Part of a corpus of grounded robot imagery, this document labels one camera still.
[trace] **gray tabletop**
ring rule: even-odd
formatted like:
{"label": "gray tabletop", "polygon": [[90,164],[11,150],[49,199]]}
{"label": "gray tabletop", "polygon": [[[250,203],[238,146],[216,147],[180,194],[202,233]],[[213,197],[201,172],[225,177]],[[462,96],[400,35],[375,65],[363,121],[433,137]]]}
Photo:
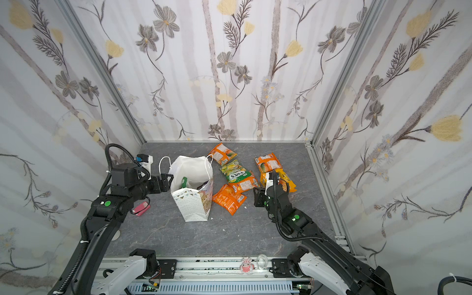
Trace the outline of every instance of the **gray tabletop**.
{"label": "gray tabletop", "polygon": [[[179,155],[206,156],[217,143],[146,143],[140,153],[154,157],[152,174],[158,174],[161,157],[174,161]],[[294,207],[307,213],[330,237],[334,237],[331,221],[316,181],[308,151],[303,143],[231,143],[224,145],[238,153],[235,159],[247,170],[260,177],[254,158],[273,152],[284,171],[296,184],[290,193]],[[169,163],[163,161],[161,170],[167,173]],[[213,193],[226,178],[213,162]],[[252,191],[244,193],[247,200],[234,216],[213,203],[208,221],[185,222],[170,192],[149,195],[151,207],[142,216],[129,214],[121,226],[121,236],[111,242],[107,256],[128,256],[136,248],[153,249],[157,256],[244,256],[288,255],[298,243],[288,242],[277,233],[264,208],[254,207]]]}

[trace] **wallpapered wall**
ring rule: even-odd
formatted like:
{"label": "wallpapered wall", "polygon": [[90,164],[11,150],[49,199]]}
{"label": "wallpapered wall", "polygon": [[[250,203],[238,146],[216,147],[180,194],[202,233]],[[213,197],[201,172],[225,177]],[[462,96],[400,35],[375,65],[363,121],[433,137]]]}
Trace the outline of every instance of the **wallpapered wall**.
{"label": "wallpapered wall", "polygon": [[397,294],[472,277],[471,13],[387,1],[316,143],[354,247]]}
{"label": "wallpapered wall", "polygon": [[53,1],[2,1],[0,35],[0,293],[45,294],[104,180],[105,144],[140,145]]}
{"label": "wallpapered wall", "polygon": [[72,0],[147,140],[309,140],[370,1]]}

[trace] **bag handle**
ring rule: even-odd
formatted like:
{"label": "bag handle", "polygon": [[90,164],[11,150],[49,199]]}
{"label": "bag handle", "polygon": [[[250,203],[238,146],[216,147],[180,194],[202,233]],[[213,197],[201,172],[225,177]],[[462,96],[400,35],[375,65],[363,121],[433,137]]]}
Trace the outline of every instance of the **bag handle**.
{"label": "bag handle", "polygon": [[205,164],[205,171],[207,172],[208,180],[210,180],[211,177],[210,177],[210,174],[208,173],[208,169],[206,168],[206,160],[208,159],[208,157],[211,157],[210,167],[211,167],[211,164],[213,163],[213,160],[214,160],[214,159],[213,159],[213,155],[212,155],[212,154],[209,154],[208,156],[205,157],[205,163],[204,163],[204,164]]}
{"label": "bag handle", "polygon": [[162,160],[163,160],[164,158],[169,159],[169,169],[170,169],[170,166],[172,165],[172,164],[170,163],[170,157],[168,157],[168,156],[162,157],[162,158],[160,159],[160,161],[159,161],[159,175],[161,174],[161,172],[160,172],[160,163],[162,162]]}

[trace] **gray flower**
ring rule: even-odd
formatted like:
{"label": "gray flower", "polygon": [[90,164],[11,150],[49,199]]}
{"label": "gray flower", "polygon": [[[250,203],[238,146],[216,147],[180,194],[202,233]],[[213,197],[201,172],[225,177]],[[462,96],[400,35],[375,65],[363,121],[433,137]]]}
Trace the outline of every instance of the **gray flower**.
{"label": "gray flower", "polygon": [[166,34],[169,38],[174,38],[174,31],[180,31],[179,26],[174,24],[176,21],[176,14],[167,6],[164,6],[162,9],[159,5],[156,4],[156,8],[154,9],[154,14],[160,18],[160,20],[155,20],[154,26],[156,27],[156,31],[163,32],[166,31]]}
{"label": "gray flower", "polygon": [[318,43],[318,52],[323,53],[323,51],[325,51],[326,49],[328,49],[329,52],[334,52],[334,49],[336,49],[336,45],[344,41],[345,31],[346,28],[338,28],[334,26],[331,31],[326,35],[328,39],[326,41]]}
{"label": "gray flower", "polygon": [[367,7],[363,7],[361,11],[357,13],[357,22],[350,23],[347,27],[346,33],[349,35],[357,33],[361,27],[362,20],[364,19],[365,13],[367,12]]}
{"label": "gray flower", "polygon": [[371,120],[370,128],[374,128],[375,126],[379,125],[379,120],[377,120],[377,117],[382,116],[383,106],[384,105],[380,104],[379,101],[375,101],[375,103],[369,106],[369,110],[371,112],[365,116],[365,119]]}
{"label": "gray flower", "polygon": [[62,89],[62,95],[67,97],[70,94],[70,97],[76,97],[76,90],[79,89],[77,81],[69,81],[69,75],[64,71],[60,72],[60,75],[56,75],[56,86]]}
{"label": "gray flower", "polygon": [[236,139],[236,131],[233,129],[225,129],[221,132],[221,138],[224,140],[235,140]]}
{"label": "gray flower", "polygon": [[216,65],[216,67],[221,67],[223,73],[226,73],[228,72],[228,69],[230,70],[234,70],[236,68],[236,63],[235,62],[232,62],[230,61],[233,57],[231,56],[231,52],[227,52],[227,53],[220,53],[218,54],[218,60],[219,60],[219,64]]}
{"label": "gray flower", "polygon": [[146,52],[147,48],[151,48],[152,51],[157,51],[156,44],[159,40],[154,28],[150,25],[139,25],[138,35],[142,38],[140,41],[136,41],[136,45],[139,46],[139,50]]}
{"label": "gray flower", "polygon": [[365,90],[367,91],[365,93],[364,98],[365,99],[370,99],[372,101],[377,100],[379,97],[379,94],[377,93],[377,90],[382,86],[383,79],[380,79],[379,75],[375,75],[374,77],[371,78],[371,83],[369,85],[366,85]]}
{"label": "gray flower", "polygon": [[323,163],[326,166],[326,170],[331,169],[331,165],[333,165],[333,162],[334,162],[333,156],[331,156],[331,154],[329,152],[327,152],[324,156],[324,159],[323,159]]}
{"label": "gray flower", "polygon": [[94,94],[97,96],[99,95],[98,87],[92,86],[92,83],[87,78],[84,77],[82,80],[80,80],[79,84],[80,84],[80,89],[82,90],[82,93],[88,94],[90,97],[90,100],[93,100]]}
{"label": "gray flower", "polygon": [[215,134],[219,134],[221,130],[221,127],[218,124],[210,124],[210,131],[208,134],[211,136],[215,136]]}
{"label": "gray flower", "polygon": [[331,143],[329,142],[329,139],[326,137],[326,140],[321,144],[321,147],[323,148],[324,151],[327,151],[330,144]]}
{"label": "gray flower", "polygon": [[236,71],[235,71],[235,75],[238,76],[237,82],[241,83],[242,80],[244,80],[246,84],[249,84],[253,78],[251,76],[248,76],[247,73],[249,73],[247,66],[244,66],[244,67],[237,66]]}

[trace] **white gift bag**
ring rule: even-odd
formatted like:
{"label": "white gift bag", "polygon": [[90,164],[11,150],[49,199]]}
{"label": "white gift bag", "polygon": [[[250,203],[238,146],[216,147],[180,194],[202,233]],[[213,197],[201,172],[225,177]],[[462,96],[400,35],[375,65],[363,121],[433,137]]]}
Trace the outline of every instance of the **white gift bag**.
{"label": "white gift bag", "polygon": [[[169,174],[174,175],[170,192],[186,222],[208,220],[213,196],[211,162],[203,156],[198,158],[179,156],[170,165]],[[187,178],[186,188],[182,188],[184,177]]]}

